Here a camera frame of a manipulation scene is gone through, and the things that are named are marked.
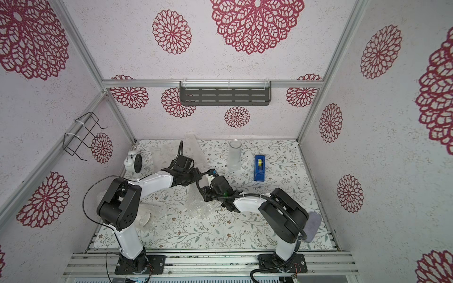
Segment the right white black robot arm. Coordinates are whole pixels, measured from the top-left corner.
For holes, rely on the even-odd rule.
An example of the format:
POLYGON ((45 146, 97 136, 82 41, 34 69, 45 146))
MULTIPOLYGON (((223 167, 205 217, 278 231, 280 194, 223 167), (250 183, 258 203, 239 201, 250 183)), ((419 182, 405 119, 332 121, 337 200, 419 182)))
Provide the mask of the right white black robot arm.
POLYGON ((216 172, 205 172, 201 176, 212 176, 208 186, 196 186, 205 202, 218 201, 221 206, 235 213, 258 213, 278 237, 274 256, 281 262, 288 261, 299 249, 300 243, 308 239, 304 228, 309 213, 291 196, 277 188, 268 194, 246 193, 234 190, 224 176, 216 172))

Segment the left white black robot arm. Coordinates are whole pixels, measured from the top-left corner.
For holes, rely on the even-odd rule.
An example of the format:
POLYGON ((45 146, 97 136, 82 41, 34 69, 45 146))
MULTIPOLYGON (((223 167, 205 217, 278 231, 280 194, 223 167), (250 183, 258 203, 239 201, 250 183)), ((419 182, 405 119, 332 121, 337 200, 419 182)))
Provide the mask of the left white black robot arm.
POLYGON ((177 156, 169 167, 142 179, 118 177, 112 181, 99 203, 97 214, 105 225, 112 228, 123 259, 137 261, 145 253, 134 225, 140 200, 170 187, 188 186, 195 183, 199 176, 193 159, 177 156))

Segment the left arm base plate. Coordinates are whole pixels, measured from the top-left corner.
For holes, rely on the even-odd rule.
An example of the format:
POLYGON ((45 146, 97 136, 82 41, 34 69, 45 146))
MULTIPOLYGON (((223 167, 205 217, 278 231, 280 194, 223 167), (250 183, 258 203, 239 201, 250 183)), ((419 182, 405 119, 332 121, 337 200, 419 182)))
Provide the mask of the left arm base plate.
POLYGON ((164 271, 166 257, 164 255, 140 255, 136 259, 127 259, 120 255, 115 275, 160 275, 164 271))

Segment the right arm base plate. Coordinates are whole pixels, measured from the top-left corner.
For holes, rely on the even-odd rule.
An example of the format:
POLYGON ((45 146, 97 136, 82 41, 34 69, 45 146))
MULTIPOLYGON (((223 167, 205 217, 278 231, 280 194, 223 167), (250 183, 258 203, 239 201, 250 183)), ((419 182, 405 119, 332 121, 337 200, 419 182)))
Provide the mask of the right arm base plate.
POLYGON ((280 259, 276 254, 260 254, 258 266, 261 273, 307 273, 308 268, 303 254, 293 254, 288 260, 280 259))

